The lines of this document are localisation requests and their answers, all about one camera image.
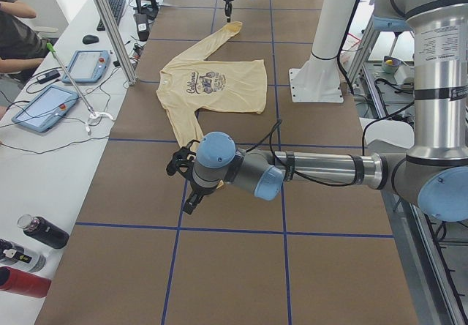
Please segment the cream long-sleeve graphic shirt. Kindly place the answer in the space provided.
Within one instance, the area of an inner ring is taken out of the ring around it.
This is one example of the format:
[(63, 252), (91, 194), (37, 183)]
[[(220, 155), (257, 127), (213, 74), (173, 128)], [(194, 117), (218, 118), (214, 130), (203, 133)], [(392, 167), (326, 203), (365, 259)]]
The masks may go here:
[(264, 111), (267, 73), (263, 60), (207, 60), (242, 27), (239, 21), (226, 23), (160, 70), (156, 95), (180, 147), (202, 139), (203, 131), (195, 116), (199, 109), (234, 113)]

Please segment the black power adapter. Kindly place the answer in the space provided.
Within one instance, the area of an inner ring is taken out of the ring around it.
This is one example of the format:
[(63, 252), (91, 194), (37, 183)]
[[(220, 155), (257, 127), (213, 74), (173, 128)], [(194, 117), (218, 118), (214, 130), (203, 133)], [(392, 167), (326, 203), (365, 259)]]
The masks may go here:
[(150, 28), (149, 28), (147, 15), (137, 12), (134, 14), (134, 19), (136, 23), (137, 35), (138, 35), (139, 41), (141, 42), (147, 41), (149, 38), (149, 34), (150, 34)]

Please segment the black computer keyboard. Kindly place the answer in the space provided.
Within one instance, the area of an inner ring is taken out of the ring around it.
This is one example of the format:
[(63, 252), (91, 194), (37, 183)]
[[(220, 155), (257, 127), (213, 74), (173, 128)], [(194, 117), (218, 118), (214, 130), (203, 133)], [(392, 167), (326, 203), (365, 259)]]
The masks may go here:
[(107, 4), (111, 11), (111, 16), (113, 17), (117, 26), (119, 26), (121, 22), (126, 3), (127, 0), (107, 0)]

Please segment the black computer mouse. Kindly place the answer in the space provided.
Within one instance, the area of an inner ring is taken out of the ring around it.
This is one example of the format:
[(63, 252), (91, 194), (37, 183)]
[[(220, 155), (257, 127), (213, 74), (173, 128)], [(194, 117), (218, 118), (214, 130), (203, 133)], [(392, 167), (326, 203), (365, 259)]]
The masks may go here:
[(84, 45), (90, 45), (90, 44), (94, 44), (98, 42), (99, 42), (99, 37), (96, 35), (92, 35), (92, 34), (87, 34), (82, 39), (82, 43)]

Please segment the far blue teach pendant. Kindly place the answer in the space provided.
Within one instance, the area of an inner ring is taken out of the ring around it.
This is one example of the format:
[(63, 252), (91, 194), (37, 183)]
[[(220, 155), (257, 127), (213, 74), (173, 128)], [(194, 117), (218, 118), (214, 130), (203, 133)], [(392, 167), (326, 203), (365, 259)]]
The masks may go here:
[(110, 63), (107, 50), (78, 50), (75, 51), (67, 69), (77, 84), (97, 83)]

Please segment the blue teach pendant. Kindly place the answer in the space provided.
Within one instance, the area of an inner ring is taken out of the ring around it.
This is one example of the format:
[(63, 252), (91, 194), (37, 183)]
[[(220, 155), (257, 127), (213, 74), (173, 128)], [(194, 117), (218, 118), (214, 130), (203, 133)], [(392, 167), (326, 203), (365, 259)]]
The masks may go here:
[(75, 51), (67, 69), (77, 84), (97, 83), (110, 63), (107, 50), (78, 50)]
[(69, 89), (49, 85), (11, 118), (12, 122), (33, 132), (44, 133), (54, 127), (78, 101)]

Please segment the grey bowl with yellow object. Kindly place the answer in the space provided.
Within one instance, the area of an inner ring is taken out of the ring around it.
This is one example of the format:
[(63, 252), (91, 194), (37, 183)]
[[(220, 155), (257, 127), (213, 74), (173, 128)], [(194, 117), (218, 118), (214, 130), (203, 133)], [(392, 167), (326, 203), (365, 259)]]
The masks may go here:
[(394, 74), (401, 65), (401, 60), (392, 56), (385, 56), (381, 68), (384, 73)]

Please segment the near blue teach pendant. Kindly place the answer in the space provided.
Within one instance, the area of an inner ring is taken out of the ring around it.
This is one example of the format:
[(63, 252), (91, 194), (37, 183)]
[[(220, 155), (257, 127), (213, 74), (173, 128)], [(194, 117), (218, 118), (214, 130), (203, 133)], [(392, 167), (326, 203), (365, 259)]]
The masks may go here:
[(44, 133), (54, 127), (78, 101), (69, 89), (49, 85), (11, 118), (12, 122), (33, 132)]

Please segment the grey black water bottle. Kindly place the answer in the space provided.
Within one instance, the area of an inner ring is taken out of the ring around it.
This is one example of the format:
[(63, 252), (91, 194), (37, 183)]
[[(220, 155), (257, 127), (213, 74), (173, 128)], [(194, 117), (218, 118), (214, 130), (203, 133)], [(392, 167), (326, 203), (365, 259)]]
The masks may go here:
[(34, 273), (41, 270), (45, 262), (46, 257), (43, 254), (15, 242), (1, 239), (1, 264)]

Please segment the black phone on desk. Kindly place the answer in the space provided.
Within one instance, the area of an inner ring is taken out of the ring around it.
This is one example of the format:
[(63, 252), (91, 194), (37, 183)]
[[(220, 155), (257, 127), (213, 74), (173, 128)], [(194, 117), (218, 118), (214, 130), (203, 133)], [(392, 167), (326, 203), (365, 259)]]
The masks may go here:
[(54, 81), (61, 77), (61, 74), (58, 70), (51, 70), (37, 76), (37, 83), (44, 84), (48, 81)]

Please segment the red water bottle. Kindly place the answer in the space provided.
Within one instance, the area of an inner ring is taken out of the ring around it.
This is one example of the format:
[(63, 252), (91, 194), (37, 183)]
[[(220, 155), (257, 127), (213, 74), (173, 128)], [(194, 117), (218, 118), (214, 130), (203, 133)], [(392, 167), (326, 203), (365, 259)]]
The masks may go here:
[(23, 272), (8, 266), (1, 267), (1, 291), (43, 298), (47, 295), (51, 280)]

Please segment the seated person dark shirt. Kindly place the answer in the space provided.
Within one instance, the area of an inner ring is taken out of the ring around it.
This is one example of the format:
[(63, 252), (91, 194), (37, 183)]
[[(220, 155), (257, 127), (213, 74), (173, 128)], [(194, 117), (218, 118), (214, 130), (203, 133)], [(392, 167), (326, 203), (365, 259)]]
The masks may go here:
[(36, 18), (35, 10), (19, 0), (1, 0), (1, 74), (26, 82), (41, 65), (49, 39), (41, 38), (21, 18)]

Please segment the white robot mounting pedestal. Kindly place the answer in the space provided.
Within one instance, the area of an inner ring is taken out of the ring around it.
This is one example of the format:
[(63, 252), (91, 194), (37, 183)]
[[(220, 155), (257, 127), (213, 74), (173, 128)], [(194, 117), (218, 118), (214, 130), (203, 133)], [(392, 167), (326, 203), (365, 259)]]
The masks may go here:
[(289, 70), (293, 102), (342, 103), (341, 47), (359, 0), (324, 0), (309, 60)]

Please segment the green-handled grabber stick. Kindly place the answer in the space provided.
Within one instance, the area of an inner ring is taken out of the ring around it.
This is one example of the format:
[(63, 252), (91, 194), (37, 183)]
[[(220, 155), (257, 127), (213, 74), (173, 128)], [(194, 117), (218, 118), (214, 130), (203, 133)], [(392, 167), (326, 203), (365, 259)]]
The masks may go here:
[(93, 124), (96, 120), (98, 119), (101, 119), (101, 118), (108, 118), (110, 119), (111, 121), (114, 121), (114, 117), (105, 112), (105, 111), (96, 111), (94, 110), (93, 106), (91, 105), (91, 103), (86, 99), (86, 96), (84, 95), (84, 93), (80, 90), (80, 87), (79, 87), (79, 84), (77, 84), (73, 79), (72, 79), (72, 76), (69, 74), (69, 71), (67, 69), (67, 66), (62, 62), (62, 60), (59, 58), (59, 55), (57, 54), (56, 50), (54, 49), (54, 47), (52, 46), (51, 43), (47, 43), (47, 49), (51, 52), (53, 58), (58, 62), (58, 64), (60, 65), (60, 67), (62, 68), (63, 72), (64, 72), (64, 77), (62, 78), (62, 81), (65, 82), (65, 83), (71, 83), (72, 86), (75, 88), (75, 91), (78, 93), (78, 95), (80, 96), (81, 100), (84, 102), (85, 106), (87, 107), (88, 111), (89, 111), (89, 116), (88, 116), (88, 119), (85, 123), (85, 128), (86, 128), (86, 131), (88, 133), (91, 133), (91, 124)]

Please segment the aluminium frame post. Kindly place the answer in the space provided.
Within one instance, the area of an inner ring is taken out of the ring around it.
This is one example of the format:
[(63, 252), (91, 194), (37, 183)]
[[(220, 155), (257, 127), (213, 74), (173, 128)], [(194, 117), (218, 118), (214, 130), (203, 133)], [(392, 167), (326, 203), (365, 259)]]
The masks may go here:
[(97, 8), (97, 12), (104, 23), (105, 31), (113, 47), (113, 51), (117, 56), (120, 63), (121, 69), (127, 79), (130, 86), (134, 85), (137, 81), (135, 69), (132, 66), (130, 58), (127, 54), (124, 42), (121, 38), (118, 27), (111, 16), (110, 8), (107, 4), (107, 0), (93, 0)]

